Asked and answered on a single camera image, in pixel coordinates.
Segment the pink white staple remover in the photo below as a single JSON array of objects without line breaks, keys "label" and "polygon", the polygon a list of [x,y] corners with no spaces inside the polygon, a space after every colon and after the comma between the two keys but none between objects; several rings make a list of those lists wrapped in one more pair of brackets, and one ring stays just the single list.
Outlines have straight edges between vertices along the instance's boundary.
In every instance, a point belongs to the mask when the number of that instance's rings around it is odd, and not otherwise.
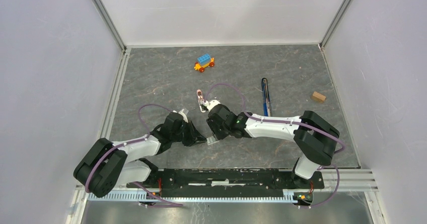
[{"label": "pink white staple remover", "polygon": [[203,93],[202,93],[202,91],[200,89],[198,89],[196,91],[196,93],[197,93],[197,100],[198,100],[198,105],[199,105],[200,111],[202,113],[205,113],[207,111],[207,108],[205,106],[205,101],[204,101]]}]

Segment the blue stapler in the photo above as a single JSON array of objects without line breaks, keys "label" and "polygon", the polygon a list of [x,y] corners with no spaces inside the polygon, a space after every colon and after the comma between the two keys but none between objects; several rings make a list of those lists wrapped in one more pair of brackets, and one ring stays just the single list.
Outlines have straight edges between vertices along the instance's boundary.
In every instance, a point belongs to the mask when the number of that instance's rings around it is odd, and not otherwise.
[{"label": "blue stapler", "polygon": [[261,86],[262,86],[262,92],[263,92],[264,115],[265,116],[272,116],[267,78],[261,79]]}]

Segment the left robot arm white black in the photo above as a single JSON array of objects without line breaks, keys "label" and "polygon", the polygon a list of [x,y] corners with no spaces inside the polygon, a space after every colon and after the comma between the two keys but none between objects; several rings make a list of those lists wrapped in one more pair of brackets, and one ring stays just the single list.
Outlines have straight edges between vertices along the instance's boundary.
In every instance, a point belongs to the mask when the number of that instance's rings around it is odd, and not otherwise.
[{"label": "left robot arm white black", "polygon": [[131,182],[150,188],[157,184],[158,173],[143,158],[159,155],[176,142],[193,146],[206,141],[183,113],[174,111],[142,137],[126,141],[98,139],[74,169],[73,177],[96,197]]}]

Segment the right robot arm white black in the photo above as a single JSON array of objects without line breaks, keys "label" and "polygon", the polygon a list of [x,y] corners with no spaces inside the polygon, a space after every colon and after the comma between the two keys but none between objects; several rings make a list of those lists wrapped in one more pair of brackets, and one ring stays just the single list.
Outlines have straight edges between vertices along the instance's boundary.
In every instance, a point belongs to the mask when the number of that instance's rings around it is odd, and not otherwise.
[{"label": "right robot arm white black", "polygon": [[249,112],[234,114],[223,104],[202,107],[207,123],[217,140],[234,138],[275,138],[294,142],[302,151],[291,173],[291,182],[303,188],[314,173],[331,164],[339,141],[339,131],[313,111],[301,116],[271,117]]}]

